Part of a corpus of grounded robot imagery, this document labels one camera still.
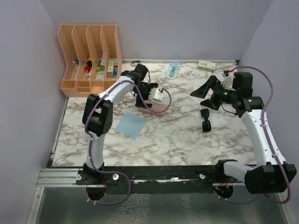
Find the pink glasses case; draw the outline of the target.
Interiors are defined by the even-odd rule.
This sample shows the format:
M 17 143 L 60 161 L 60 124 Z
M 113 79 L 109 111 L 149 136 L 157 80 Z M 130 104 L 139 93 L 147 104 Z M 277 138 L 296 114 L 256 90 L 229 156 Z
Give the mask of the pink glasses case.
M 141 113 L 149 114 L 149 115 L 158 116 L 158 117 L 163 117 L 165 115 L 165 112 L 162 112 L 162 113 L 157 113 L 157 112 L 160 112 L 160 111 L 163 111 L 164 109 L 166 109 L 166 105 L 163 105 L 163 104 L 157 103 L 157 102 L 150 102 L 149 104 L 152 105 L 151 110 L 154 110 L 155 112 L 152 112 L 151 110 L 149 110 L 147 108 L 141 108 L 141 107 L 138 107 L 137 111 L 141 112 Z

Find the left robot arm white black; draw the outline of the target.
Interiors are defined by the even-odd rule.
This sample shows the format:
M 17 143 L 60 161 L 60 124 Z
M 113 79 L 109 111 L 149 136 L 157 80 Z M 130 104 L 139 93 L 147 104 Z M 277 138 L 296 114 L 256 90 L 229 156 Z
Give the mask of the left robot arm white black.
M 87 179 L 98 184 L 103 180 L 103 146 L 106 133 L 113 123 L 114 106 L 129 92 L 137 94 L 135 107 L 156 112 L 152 103 L 146 103 L 152 89 L 158 83 L 143 82 L 149 73 L 146 66 L 137 64 L 133 71 L 124 71 L 119 79 L 106 91 L 94 95 L 90 94 L 85 104 L 82 122 L 85 132 L 90 136 L 87 159 L 83 165 L 83 172 Z

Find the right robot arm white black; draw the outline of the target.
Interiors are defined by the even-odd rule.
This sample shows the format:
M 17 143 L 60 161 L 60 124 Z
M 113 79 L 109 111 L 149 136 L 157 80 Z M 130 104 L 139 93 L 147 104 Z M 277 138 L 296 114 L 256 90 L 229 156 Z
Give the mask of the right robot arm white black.
M 245 125 L 256 157 L 256 167 L 243 165 L 235 160 L 220 160 L 215 179 L 226 182 L 231 177 L 244 183 L 251 194 L 282 193 L 295 177 L 295 165 L 287 163 L 281 154 L 268 125 L 266 105 L 260 97 L 252 95 L 253 75 L 235 72 L 232 89 L 226 89 L 212 75 L 201 87 L 191 92 L 201 98 L 201 105 L 218 110 L 222 103 L 231 105 Z

